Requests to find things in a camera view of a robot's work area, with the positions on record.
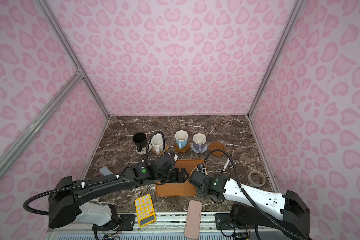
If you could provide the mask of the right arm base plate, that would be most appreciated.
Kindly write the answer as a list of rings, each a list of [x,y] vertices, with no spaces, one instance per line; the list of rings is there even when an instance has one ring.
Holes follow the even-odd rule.
[[[233,215],[228,213],[216,213],[216,228],[218,230],[245,230],[247,226],[250,229],[255,227],[255,223],[252,223],[244,215]]]

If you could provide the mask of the tan rattan coaster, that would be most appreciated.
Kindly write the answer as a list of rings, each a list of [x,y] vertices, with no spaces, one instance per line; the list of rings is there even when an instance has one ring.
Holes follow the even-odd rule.
[[[165,147],[164,150],[163,150],[163,147],[160,146],[160,147],[157,147],[156,149],[152,149],[152,151],[153,151],[153,153],[154,153],[155,155],[160,156],[160,155],[165,154],[165,153],[168,151],[168,149],[169,149],[169,147],[168,147],[168,145],[166,145],[166,147]]]

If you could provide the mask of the light blue woven coaster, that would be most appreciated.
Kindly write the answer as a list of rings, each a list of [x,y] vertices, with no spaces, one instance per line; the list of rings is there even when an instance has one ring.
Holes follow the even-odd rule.
[[[208,146],[207,146],[206,144],[203,144],[203,145],[199,146],[199,145],[197,145],[197,144],[192,143],[192,144],[191,144],[191,148],[192,148],[192,151],[193,151],[194,153],[202,154],[202,153],[204,153],[204,152],[207,151]]]

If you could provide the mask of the white speckled mug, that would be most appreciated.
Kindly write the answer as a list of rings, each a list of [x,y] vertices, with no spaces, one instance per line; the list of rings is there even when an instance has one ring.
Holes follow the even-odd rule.
[[[165,153],[163,136],[161,134],[155,134],[151,139],[151,145],[153,153],[156,155],[162,155]]]

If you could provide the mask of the blue handled white mug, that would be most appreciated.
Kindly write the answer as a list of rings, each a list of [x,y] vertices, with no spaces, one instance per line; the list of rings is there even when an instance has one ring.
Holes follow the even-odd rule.
[[[188,133],[184,130],[180,130],[175,133],[176,144],[180,150],[187,146],[188,137]]]

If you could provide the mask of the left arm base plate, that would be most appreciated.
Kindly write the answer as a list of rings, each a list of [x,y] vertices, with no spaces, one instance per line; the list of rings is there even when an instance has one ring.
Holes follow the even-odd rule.
[[[93,224],[93,232],[119,232],[132,231],[135,224],[135,215],[125,214],[111,217],[111,219],[102,226]]]

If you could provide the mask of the white woven coaster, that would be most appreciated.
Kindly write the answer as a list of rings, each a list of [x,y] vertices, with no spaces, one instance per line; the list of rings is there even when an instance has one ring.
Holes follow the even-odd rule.
[[[144,148],[141,148],[139,151],[139,148],[136,147],[136,153],[139,155],[145,155],[146,152],[150,152],[152,150],[152,144],[149,144],[149,146],[145,146]]]

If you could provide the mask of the brown wooden saucer coaster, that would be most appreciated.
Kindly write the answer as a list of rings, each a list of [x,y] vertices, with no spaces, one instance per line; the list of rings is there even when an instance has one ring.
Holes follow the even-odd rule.
[[[214,151],[214,150],[222,150],[222,151],[225,151],[226,150],[226,147],[224,144],[220,143],[220,142],[213,142],[210,144],[209,146],[209,151]],[[220,157],[222,155],[224,155],[223,152],[221,151],[217,151],[217,152],[213,152],[213,155],[214,156],[217,156],[217,157]]]

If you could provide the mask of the purple mug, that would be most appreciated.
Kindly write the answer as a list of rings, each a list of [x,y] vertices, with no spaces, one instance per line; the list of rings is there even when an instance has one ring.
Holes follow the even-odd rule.
[[[204,134],[198,133],[193,136],[193,143],[199,146],[207,144],[207,137]]]

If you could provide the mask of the dark wooden saucer coaster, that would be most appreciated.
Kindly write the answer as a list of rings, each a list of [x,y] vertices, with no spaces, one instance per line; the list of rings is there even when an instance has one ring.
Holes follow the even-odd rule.
[[[187,143],[184,148],[180,149],[177,143],[175,143],[174,149],[179,154],[184,154],[189,151],[190,149],[190,143]]]

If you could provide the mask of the black mug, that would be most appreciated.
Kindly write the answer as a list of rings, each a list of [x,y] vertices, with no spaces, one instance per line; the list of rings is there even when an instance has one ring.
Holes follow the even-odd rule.
[[[136,145],[137,152],[141,153],[147,147],[147,135],[143,132],[136,133],[133,135],[133,142]]]

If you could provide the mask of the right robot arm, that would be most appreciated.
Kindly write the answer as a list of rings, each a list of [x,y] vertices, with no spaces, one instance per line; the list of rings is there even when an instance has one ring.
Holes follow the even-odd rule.
[[[293,240],[310,239],[311,211],[293,191],[285,194],[266,192],[221,174],[210,177],[199,171],[194,171],[188,181],[202,196],[237,202],[231,210],[236,215],[234,223],[237,226],[266,226],[282,231]]]

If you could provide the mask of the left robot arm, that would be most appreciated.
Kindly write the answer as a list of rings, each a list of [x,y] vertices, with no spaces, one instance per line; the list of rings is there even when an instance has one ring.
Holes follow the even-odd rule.
[[[174,160],[138,163],[124,168],[119,174],[95,179],[73,181],[61,179],[49,194],[49,228],[57,229],[71,223],[93,224],[97,231],[119,230],[121,219],[113,205],[100,206],[90,201],[123,190],[152,184],[182,184],[189,178],[184,168],[177,168]]]

